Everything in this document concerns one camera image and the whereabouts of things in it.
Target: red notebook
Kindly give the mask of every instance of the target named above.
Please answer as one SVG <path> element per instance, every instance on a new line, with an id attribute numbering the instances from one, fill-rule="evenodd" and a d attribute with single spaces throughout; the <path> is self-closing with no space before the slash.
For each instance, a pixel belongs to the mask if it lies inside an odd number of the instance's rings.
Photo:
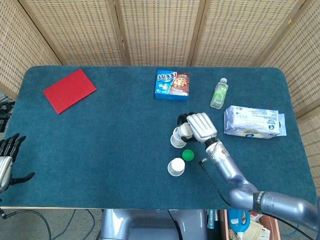
<path id="1" fill-rule="evenodd" d="M 57 114 L 96 91 L 96 87 L 82 69 L 62 78 L 43 91 Z"/>

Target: gray floor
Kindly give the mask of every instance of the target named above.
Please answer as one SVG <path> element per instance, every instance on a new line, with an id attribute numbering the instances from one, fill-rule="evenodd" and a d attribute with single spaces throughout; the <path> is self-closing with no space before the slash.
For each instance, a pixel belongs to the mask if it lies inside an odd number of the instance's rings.
<path id="1" fill-rule="evenodd" d="M 57 236 L 66 227 L 73 210 L 72 209 L 46 209 L 37 210 L 48 221 L 52 238 Z M 90 210 L 95 218 L 95 227 L 87 240 L 96 240 L 101 227 L 102 212 L 99 209 Z M 5 213 L 11 213 L 13 210 L 5 210 Z M 93 226 L 92 217 L 84 209 L 78 209 L 75 211 L 73 220 L 66 230 L 66 232 L 57 238 L 57 240 L 82 240 Z M 284 223 L 279 222 L 279 228 L 281 234 L 291 233 L 292 229 L 286 226 Z M 300 227 L 301 230 L 310 235 L 313 239 L 316 238 L 316 233 L 305 227 Z M 12 216 L 8 219 L 0 218 L 0 240 L 47 240 L 48 232 L 43 220 L 28 212 L 23 212 Z M 296 233 L 294 236 L 281 237 L 283 240 L 303 240 L 306 239 L 300 233 Z"/>

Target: blue table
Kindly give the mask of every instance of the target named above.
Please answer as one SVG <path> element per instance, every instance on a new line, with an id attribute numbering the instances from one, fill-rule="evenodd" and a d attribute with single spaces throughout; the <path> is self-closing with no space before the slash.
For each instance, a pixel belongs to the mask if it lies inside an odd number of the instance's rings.
<path id="1" fill-rule="evenodd" d="M 173 177 L 170 160 L 182 149 L 170 136 L 182 113 L 205 112 L 247 179 L 262 191 L 316 202 L 314 182 L 299 135 L 284 74 L 276 68 L 81 66 L 97 91 L 57 115 L 43 90 L 79 66 L 36 66 L 23 80 L 6 136 L 26 135 L 13 177 L 29 182 L 1 195 L 4 206 L 142 209 L 225 209 L 198 165 L 205 146 L 191 143 L 195 160 Z M 188 102 L 154 98 L 158 69 L 190 74 Z M 221 77 L 229 90 L 222 109 L 209 106 Z M 230 105 L 279 110 L 287 136 L 257 139 L 223 134 Z M 206 163 L 227 196 L 225 183 Z"/>

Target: cable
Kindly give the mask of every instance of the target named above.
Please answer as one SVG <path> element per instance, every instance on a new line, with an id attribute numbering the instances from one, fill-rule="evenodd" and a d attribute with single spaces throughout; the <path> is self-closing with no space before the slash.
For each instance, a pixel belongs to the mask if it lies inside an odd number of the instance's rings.
<path id="1" fill-rule="evenodd" d="M 51 239 L 51 231 L 50 231 L 50 227 L 49 227 L 49 224 L 46 220 L 46 218 L 44 216 L 42 216 L 39 212 L 37 211 L 33 211 L 33 210 L 29 210 L 29 209 L 26 209 L 26 210 L 19 210 L 19 211 L 14 211 L 12 213 L 9 213 L 8 215 L 5 215 L 4 213 L 4 216 L 2 217 L 3 219 L 7 219 L 7 218 L 10 218 L 16 214 L 20 214 L 20 213 L 24 213 L 24 212 L 29 212 L 29 213 L 34 213 L 34 214 L 37 214 L 39 217 L 42 218 L 42 220 L 44 221 L 45 225 L 46 225 L 46 228 L 48 230 L 48 234 L 49 234 L 49 240 L 52 240 Z"/>
<path id="2" fill-rule="evenodd" d="M 60 237 L 62 234 L 64 234 L 66 232 L 66 230 L 68 229 L 72 219 L 74 218 L 75 212 L 76 212 L 76 210 L 73 210 L 72 216 L 70 217 L 70 220 L 69 220 L 68 224 L 66 225 L 65 229 L 62 232 L 60 232 L 57 236 L 52 238 L 52 240 L 57 239 L 58 237 Z"/>
<path id="3" fill-rule="evenodd" d="M 293 235 L 295 235 L 297 233 L 297 230 L 294 230 L 293 232 L 291 233 L 283 233 L 283 234 L 280 234 L 280 237 L 291 237 Z"/>
<path id="4" fill-rule="evenodd" d="M 199 165 L 201 166 L 201 168 L 203 169 L 203 171 L 205 172 L 205 174 L 208 176 L 208 178 L 210 179 L 211 183 L 213 184 L 215 190 L 217 191 L 217 193 L 219 194 L 220 198 L 225 202 L 225 204 L 227 204 L 228 206 L 232 207 L 230 205 L 230 203 L 224 198 L 224 196 L 222 196 L 221 192 L 219 191 L 219 188 L 217 187 L 215 181 L 211 178 L 210 174 L 208 173 L 207 169 L 205 168 L 204 164 L 202 162 L 199 162 Z"/>
<path id="5" fill-rule="evenodd" d="M 168 211 L 168 213 L 169 213 L 169 215 L 170 215 L 170 217 L 171 217 L 171 219 L 172 219 L 172 221 L 174 223 L 174 226 L 175 226 L 175 228 L 176 228 L 176 230 L 178 232 L 179 240 L 183 240 L 181 229 L 180 229 L 180 226 L 179 226 L 178 222 L 176 220 L 174 220 L 174 218 L 172 217 L 171 212 L 169 211 L 169 209 L 167 209 L 167 211 Z"/>
<path id="6" fill-rule="evenodd" d="M 90 229 L 90 231 L 85 235 L 85 237 L 84 237 L 83 240 L 85 240 L 85 239 L 90 235 L 90 233 L 92 232 L 92 230 L 95 228 L 95 225 L 96 225 L 95 217 L 92 215 L 92 213 L 91 213 L 88 209 L 86 209 L 86 211 L 87 211 L 87 212 L 91 215 L 91 217 L 92 217 L 93 226 L 92 226 L 92 228 Z"/>
<path id="7" fill-rule="evenodd" d="M 314 240 L 312 237 L 310 237 L 308 234 L 306 234 L 305 232 L 301 231 L 299 228 L 295 227 L 294 225 L 292 225 L 291 223 L 277 217 L 277 216 L 273 216 L 271 214 L 268 214 L 268 213 L 265 213 L 263 212 L 262 214 L 266 215 L 266 216 L 269 216 L 271 218 L 274 218 L 274 219 L 277 219 L 278 221 L 280 222 L 283 222 L 284 224 L 287 224 L 288 226 L 292 227 L 294 230 L 298 231 L 299 233 L 301 233 L 303 236 L 305 236 L 307 239 L 310 239 L 310 240 Z"/>
<path id="8" fill-rule="evenodd" d="M 208 173 L 207 169 L 205 168 L 205 166 L 203 165 L 203 162 L 200 161 L 199 165 L 202 167 L 202 169 L 204 170 L 204 172 L 206 173 L 206 175 L 208 176 L 208 178 L 210 179 L 211 183 L 213 184 L 215 190 L 217 191 L 217 193 L 219 194 L 220 198 L 230 207 L 232 207 L 230 205 L 230 203 L 222 196 L 221 192 L 219 191 L 215 181 L 211 178 L 210 174 Z M 313 240 L 308 234 L 306 234 L 305 232 L 301 231 L 299 228 L 295 227 L 294 225 L 292 225 L 291 223 L 277 217 L 277 216 L 273 216 L 271 214 L 265 213 L 263 212 L 262 214 L 269 216 L 271 218 L 277 219 L 280 222 L 283 222 L 284 224 L 287 224 L 288 226 L 290 226 L 291 228 L 293 228 L 294 230 L 298 231 L 299 233 L 301 233 L 303 236 L 305 236 L 307 239 Z"/>

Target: water bottle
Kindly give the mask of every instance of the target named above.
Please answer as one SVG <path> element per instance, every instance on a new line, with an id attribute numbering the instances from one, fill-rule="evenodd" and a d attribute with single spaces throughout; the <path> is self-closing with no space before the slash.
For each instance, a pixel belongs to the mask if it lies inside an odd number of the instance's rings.
<path id="1" fill-rule="evenodd" d="M 214 93 L 210 102 L 210 107 L 215 109 L 222 108 L 228 90 L 227 79 L 221 78 L 214 89 Z"/>

